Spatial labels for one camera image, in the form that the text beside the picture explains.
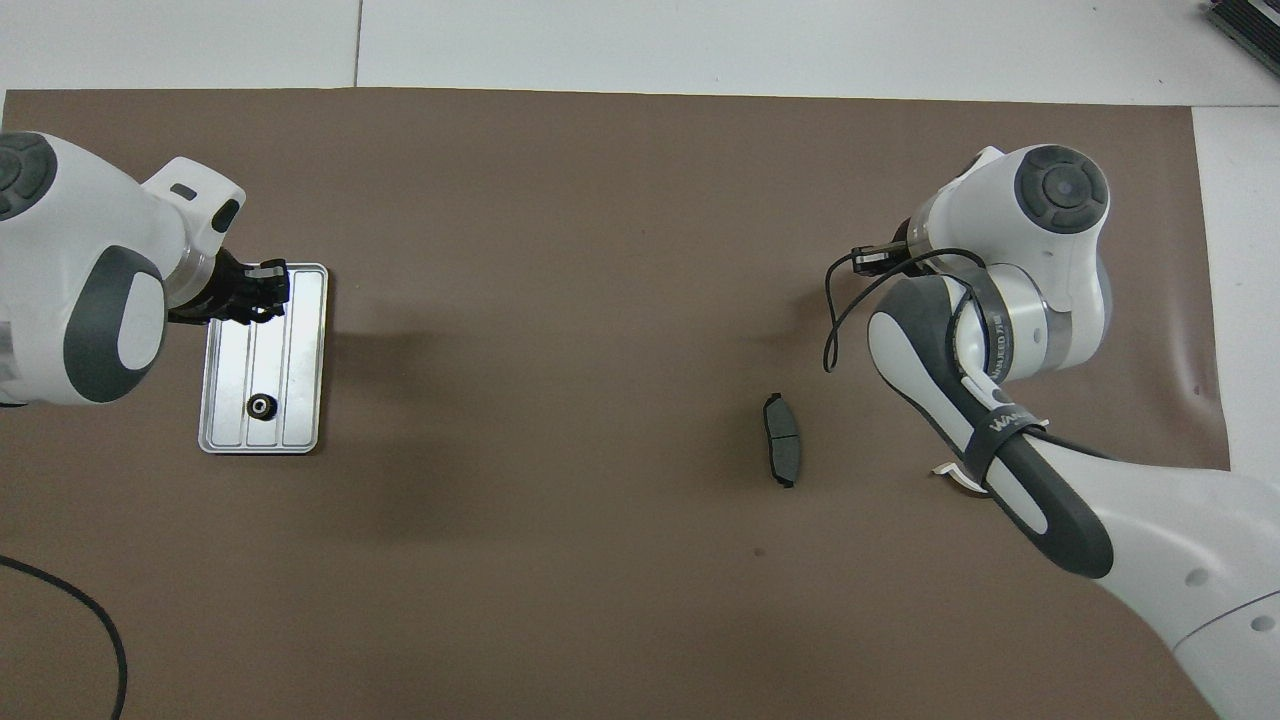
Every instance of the black wire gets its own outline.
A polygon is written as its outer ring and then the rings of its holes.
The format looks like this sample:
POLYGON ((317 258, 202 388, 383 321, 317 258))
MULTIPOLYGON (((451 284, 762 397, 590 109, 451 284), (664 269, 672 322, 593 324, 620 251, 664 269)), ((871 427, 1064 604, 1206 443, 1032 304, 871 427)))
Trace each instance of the black wire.
POLYGON ((910 269, 916 263, 922 263, 931 258, 938 258, 941 255, 959 255, 961 258, 968 258, 979 268, 987 266, 987 264, 982 260, 982 258, 978 254, 970 252, 969 250, 964 250, 960 247, 940 247, 938 250, 922 252, 920 255, 916 255, 910 260, 902 260, 897 265, 893 265, 893 268, 891 268, 887 273, 876 278, 872 282, 872 284, 863 288, 863 291, 859 292, 856 297, 854 297, 854 300, 849 304, 847 307, 845 307, 845 311, 841 313, 838 318, 836 316, 836 306, 831 297, 831 275, 832 273, 836 272, 836 268, 838 268, 841 264, 845 263, 845 260, 852 258, 852 254, 841 258, 831 268, 828 268, 826 290, 827 290, 827 307, 831 310, 831 332, 827 333, 827 343, 822 348, 822 369, 829 373, 836 368, 836 361, 840 359, 840 325, 845 323, 845 318, 847 318, 849 314, 854 311, 854 307, 856 307, 859 302, 865 300, 867 296, 870 295, 872 292, 876 292, 876 288, 884 284, 893 275, 910 269))
POLYGON ((115 706, 111 708, 111 720, 120 720, 120 714, 124 712, 124 689, 129 682, 129 665, 124 660, 124 642, 120 641, 120 633, 115 629, 115 623, 111 621, 111 616, 106 614, 106 610, 97 603, 96 600, 90 597, 84 591, 77 588, 76 585, 68 583, 67 580, 50 575, 49 573, 41 570, 40 568, 33 568, 22 562, 20 560, 14 560, 13 557, 6 557, 0 555, 0 565, 6 568, 13 568, 19 573, 24 573, 36 578, 37 580, 44 580, 55 588, 65 592, 67 594, 78 600, 84 607, 93 611, 102 626, 106 628, 106 634, 111 637, 111 647, 115 650, 115 670, 116 670, 116 683, 115 683, 115 706))
POLYGON ((1092 447, 1080 445, 1074 439, 1066 439, 1065 437, 1055 436, 1053 433, 1046 430, 1041 425, 1028 425, 1024 432, 1028 432, 1036 439, 1042 439, 1050 445, 1056 445, 1059 447, 1065 447, 1068 450, 1074 450, 1075 452, 1083 452, 1084 455, 1092 455, 1093 457, 1101 457, 1103 460, 1116 460, 1116 457, 1112 455, 1107 455, 1106 452, 1093 450, 1092 447))
MULTIPOLYGON (((852 259, 854 254, 850 252, 849 255, 845 255, 840 260, 832 263, 831 266, 827 268, 827 278, 822 283, 823 290, 827 291, 827 314, 831 316, 832 328, 836 327, 836 301, 831 297, 831 275, 836 273, 837 268, 840 268, 841 265, 852 259)), ((837 336, 836 341, 831 345, 831 368, 835 368, 838 360, 840 360, 840 337, 837 336)), ((824 369, 827 368, 826 354, 823 354, 823 368, 824 369)))

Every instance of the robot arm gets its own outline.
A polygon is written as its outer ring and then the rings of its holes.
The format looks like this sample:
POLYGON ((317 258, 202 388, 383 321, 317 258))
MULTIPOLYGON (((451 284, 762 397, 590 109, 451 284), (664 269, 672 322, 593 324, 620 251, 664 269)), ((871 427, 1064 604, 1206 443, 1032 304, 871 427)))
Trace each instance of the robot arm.
POLYGON ((165 322, 283 314, 283 260, 221 250, 244 191, 177 158, 136 183, 54 136, 0 136, 0 404, 100 404, 133 389, 165 322))
POLYGON ((1065 147, 984 150, 864 260, 960 247, 987 266, 932 258, 933 274, 893 286, 869 322, 872 357, 1028 539, 1142 616, 1219 714, 1271 717, 1280 484, 1092 456, 1044 433, 997 384, 1080 363, 1101 343, 1105 182, 1065 147), (1055 218, 1082 206, 1085 222, 1055 218))

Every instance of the printed logo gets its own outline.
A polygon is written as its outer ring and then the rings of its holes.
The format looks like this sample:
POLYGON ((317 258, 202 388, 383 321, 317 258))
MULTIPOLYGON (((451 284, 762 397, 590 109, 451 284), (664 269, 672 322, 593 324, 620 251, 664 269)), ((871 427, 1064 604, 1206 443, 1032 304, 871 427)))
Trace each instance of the printed logo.
POLYGON ((1034 420, 1034 419, 1036 418, 1033 418, 1030 413, 1005 413, 1004 415, 992 420, 992 423, 987 427, 991 428, 991 432, 998 433, 1019 420, 1034 420))
POLYGON ((1005 363, 1009 357, 1009 333, 1005 329, 1005 316, 992 315, 992 331, 996 336, 996 357, 992 366, 992 375, 1001 377, 1005 373, 1005 363))

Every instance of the silver tray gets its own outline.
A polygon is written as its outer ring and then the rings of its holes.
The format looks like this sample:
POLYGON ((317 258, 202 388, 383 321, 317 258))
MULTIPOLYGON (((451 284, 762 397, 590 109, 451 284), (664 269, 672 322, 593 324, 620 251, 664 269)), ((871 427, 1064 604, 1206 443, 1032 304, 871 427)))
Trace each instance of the silver tray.
POLYGON ((261 324, 209 323, 200 398, 200 447, 211 454, 301 455, 320 439, 329 270, 289 264, 284 315, 261 324), (269 420, 248 415, 251 396, 276 400, 269 420))

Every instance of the brown paper mat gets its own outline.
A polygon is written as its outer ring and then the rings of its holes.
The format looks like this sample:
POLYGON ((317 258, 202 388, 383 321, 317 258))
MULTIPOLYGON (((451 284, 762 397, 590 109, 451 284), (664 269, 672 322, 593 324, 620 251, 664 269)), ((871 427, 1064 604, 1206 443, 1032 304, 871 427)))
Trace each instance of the brown paper mat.
MULTIPOLYGON (((321 447, 196 446, 204 332, 100 409, 0 423, 0 548, 115 616, 127 717, 1208 717, 876 375, 827 264, 982 146, 1107 173, 1066 437, 1226 468, 1190 111, 484 91, 10 92, 5 128, 246 187, 228 247, 333 273, 321 447), (786 395, 799 486, 769 478, 786 395)), ((861 281, 841 287, 851 293, 861 281)), ((0 714, 100 717, 88 614, 0 577, 0 714)))

